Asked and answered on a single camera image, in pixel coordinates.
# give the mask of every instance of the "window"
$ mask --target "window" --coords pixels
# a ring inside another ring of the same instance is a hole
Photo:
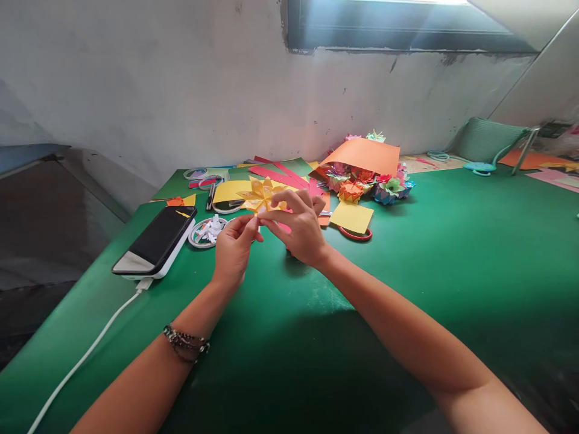
[[[465,0],[288,0],[290,49],[536,53]]]

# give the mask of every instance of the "beaded bracelet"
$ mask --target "beaded bracelet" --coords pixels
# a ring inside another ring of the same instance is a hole
[[[176,332],[173,330],[172,323],[165,326],[163,334],[167,337],[175,354],[184,362],[197,363],[196,357],[204,351],[209,351],[210,344],[207,339],[196,338],[186,333]],[[182,354],[187,351],[189,354],[192,354],[192,357],[189,359]]]

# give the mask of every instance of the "finger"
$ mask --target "finger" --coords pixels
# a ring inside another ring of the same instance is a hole
[[[326,201],[320,195],[316,195],[312,197],[312,203],[314,204],[314,212],[316,215],[320,215],[320,213],[324,210],[326,206]]]
[[[290,234],[288,234],[285,230],[281,229],[277,223],[269,220],[264,220],[264,225],[267,227],[272,234],[280,239],[282,243],[288,246],[288,242],[290,241]]]
[[[293,190],[284,190],[271,197],[271,206],[276,207],[280,202],[286,202],[296,213],[302,213],[308,209],[303,200]]]
[[[274,220],[291,227],[291,224],[294,220],[294,215],[292,213],[288,213],[287,211],[273,210],[258,214],[258,219],[263,220],[264,224],[265,220]]]
[[[309,192],[307,190],[298,190],[296,194],[306,204],[308,208],[314,207],[314,204],[312,203],[312,198],[309,196]]]
[[[229,223],[225,226],[222,232],[225,232],[227,235],[237,239],[239,235],[243,232],[245,225],[252,219],[253,215],[242,215],[238,216],[229,221]]]
[[[245,225],[243,233],[239,236],[239,240],[243,243],[251,243],[255,239],[255,234],[258,232],[258,219],[252,217],[249,223]]]

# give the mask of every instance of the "white cable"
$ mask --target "white cable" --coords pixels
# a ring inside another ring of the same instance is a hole
[[[68,380],[71,379],[71,377],[74,375],[74,373],[77,371],[77,369],[79,369],[80,365],[83,364],[83,362],[87,359],[87,357],[90,356],[90,354],[92,353],[92,350],[95,349],[95,347],[98,345],[98,343],[101,341],[101,339],[103,338],[103,336],[105,335],[105,333],[107,333],[108,329],[110,328],[111,324],[113,324],[114,320],[116,319],[117,316],[119,316],[119,314],[125,309],[125,307],[127,307],[129,304],[131,304],[131,302],[137,298],[139,296],[139,294],[141,294],[141,292],[143,292],[143,289],[148,289],[149,286],[151,286],[151,283],[153,282],[153,279],[151,277],[145,277],[143,279],[141,279],[137,285],[137,292],[135,293],[134,296],[132,296],[131,298],[128,299],[128,301],[123,304],[116,312],[113,316],[110,317],[110,320],[107,322],[107,325],[104,326],[104,329],[101,331],[101,334],[98,335],[98,337],[96,338],[96,340],[92,343],[92,345],[90,346],[90,348],[86,351],[86,353],[84,354],[84,356],[77,362],[76,365],[74,365],[73,369],[71,369],[71,371],[66,375],[66,377],[60,382],[60,384],[58,385],[58,387],[56,387],[56,389],[54,390],[54,392],[52,392],[52,395],[50,395],[50,398],[46,401],[46,403],[44,404],[44,407],[42,408],[42,410],[40,410],[40,413],[38,413],[38,416],[36,417],[36,419],[34,420],[34,423],[32,423],[32,426],[30,427],[30,429],[28,430],[28,434],[33,434],[34,431],[36,431],[36,429],[38,428],[38,425],[40,424],[40,422],[42,421],[42,418],[44,417],[44,415],[46,414],[46,412],[48,411],[48,408],[50,407],[50,405],[52,405],[52,402],[54,401],[54,399],[56,398],[56,396],[60,393],[60,391],[62,390],[62,388],[65,386],[65,384],[68,382]]]

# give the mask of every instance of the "green chair backrest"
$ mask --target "green chair backrest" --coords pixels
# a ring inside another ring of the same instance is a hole
[[[473,162],[490,163],[501,149],[510,146],[505,151],[506,154],[530,132],[530,128],[470,118],[456,135],[451,151]]]

